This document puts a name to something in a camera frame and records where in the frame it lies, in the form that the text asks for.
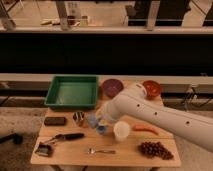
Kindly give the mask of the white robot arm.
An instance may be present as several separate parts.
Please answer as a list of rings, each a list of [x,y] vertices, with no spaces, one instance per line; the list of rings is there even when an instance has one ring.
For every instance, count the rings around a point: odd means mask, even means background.
[[[116,123],[124,115],[144,120],[213,152],[213,119],[154,104],[145,99],[140,83],[132,83],[106,101],[97,114],[107,123]]]

